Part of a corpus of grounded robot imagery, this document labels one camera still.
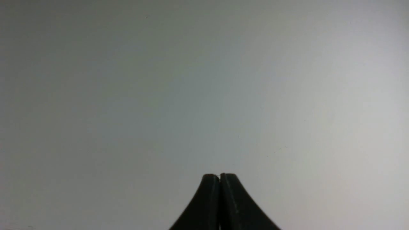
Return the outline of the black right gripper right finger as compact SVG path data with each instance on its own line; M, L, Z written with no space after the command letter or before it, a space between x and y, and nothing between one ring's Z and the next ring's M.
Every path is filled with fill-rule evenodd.
M221 230L279 230L251 198L238 176L220 175Z

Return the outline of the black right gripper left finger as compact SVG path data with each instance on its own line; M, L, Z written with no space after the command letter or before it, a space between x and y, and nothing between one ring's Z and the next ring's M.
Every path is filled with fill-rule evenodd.
M193 198L170 229L218 230L219 195L219 177L214 174L203 175Z

